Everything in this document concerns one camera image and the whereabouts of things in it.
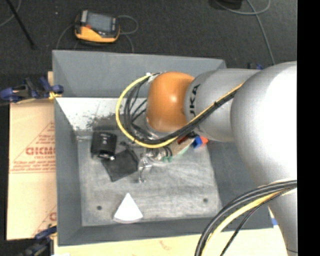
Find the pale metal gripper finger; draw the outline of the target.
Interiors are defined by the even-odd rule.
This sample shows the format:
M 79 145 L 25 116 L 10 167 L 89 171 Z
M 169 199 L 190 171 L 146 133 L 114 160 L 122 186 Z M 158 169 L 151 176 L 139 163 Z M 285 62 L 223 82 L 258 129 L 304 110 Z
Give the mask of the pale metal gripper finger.
M 147 180 L 147 174 L 152 168 L 152 163 L 148 158 L 143 160 L 144 169 L 143 169 L 143 181 L 145 182 Z
M 143 178 L 143 172 L 145 169 L 145 161 L 143 159 L 141 159 L 138 163 L 138 182 L 139 183 L 143 183 L 144 182 L 144 178 Z

